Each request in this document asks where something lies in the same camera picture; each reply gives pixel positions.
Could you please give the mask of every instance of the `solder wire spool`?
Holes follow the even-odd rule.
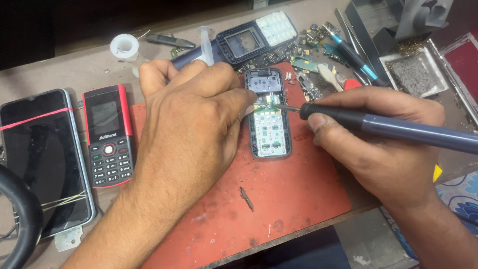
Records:
[[[138,68],[147,60],[140,54],[140,44],[136,37],[130,34],[120,34],[113,38],[109,45],[111,53],[131,65],[133,74],[139,78]]]

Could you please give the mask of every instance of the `screwdriver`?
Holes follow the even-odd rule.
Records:
[[[274,106],[299,112],[301,120],[305,121],[313,113],[322,113],[351,131],[364,131],[478,155],[477,134],[311,103],[304,103],[301,108],[280,104]]]
[[[386,87],[387,83],[381,80],[369,66],[362,60],[360,55],[358,55],[350,45],[343,41],[340,37],[336,36],[330,29],[327,28],[324,24],[322,25],[325,30],[329,33],[330,38],[337,43],[338,51],[345,57],[348,63],[355,69],[361,70],[369,79],[372,81],[372,84],[375,86]]]

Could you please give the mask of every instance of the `keypad button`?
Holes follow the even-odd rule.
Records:
[[[106,160],[105,160],[105,163],[112,163],[112,162],[114,162],[114,161],[116,161],[116,157],[111,157],[111,158],[109,158],[109,159],[106,159]]]
[[[116,166],[118,166],[118,164],[116,164],[116,163],[108,164],[108,165],[106,166],[106,169],[115,168]]]
[[[109,176],[113,175],[113,174],[116,174],[116,173],[118,173],[118,169],[114,169],[114,170],[110,170],[110,171],[106,172],[106,174],[109,175]]]
[[[103,161],[96,161],[93,163],[93,167],[96,167],[98,165],[102,165],[103,164]]]
[[[119,171],[124,172],[124,171],[129,171],[129,170],[131,170],[131,166],[121,167]]]
[[[124,173],[124,174],[121,174],[121,178],[127,178],[127,177],[130,177],[131,176],[131,172],[127,172],[127,173]]]
[[[93,176],[93,178],[94,178],[94,179],[99,179],[99,178],[102,178],[102,177],[104,177],[104,176],[105,176],[105,173],[99,173],[99,174],[95,174],[95,175]]]
[[[113,154],[115,154],[115,144],[108,143],[103,145],[103,155],[111,156]]]
[[[130,160],[124,160],[124,161],[119,162],[119,166],[124,166],[124,165],[128,165],[128,164],[130,164]]]
[[[94,173],[96,173],[96,172],[101,172],[101,171],[103,171],[104,169],[105,169],[104,166],[100,166],[100,167],[97,167],[97,168],[93,169],[93,172],[94,172]]]
[[[111,177],[108,177],[108,181],[115,181],[117,179],[119,179],[120,177],[118,175],[114,175],[114,176],[111,176]]]
[[[97,180],[94,181],[94,184],[95,184],[95,186],[97,186],[97,185],[101,185],[105,182],[106,182],[105,179],[97,179]]]
[[[118,156],[118,160],[123,160],[123,159],[127,159],[129,158],[130,156],[128,154],[125,154],[125,155],[120,155]]]

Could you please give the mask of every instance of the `phone screen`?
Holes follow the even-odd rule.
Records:
[[[2,131],[7,168],[30,186],[42,204],[42,237],[83,224],[92,215],[71,112],[45,115],[66,107],[66,93],[57,89],[0,109],[2,126],[43,115]]]

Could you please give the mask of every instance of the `jiobharat phone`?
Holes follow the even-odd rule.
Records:
[[[83,93],[93,188],[112,187],[131,179],[132,131],[123,85]]]

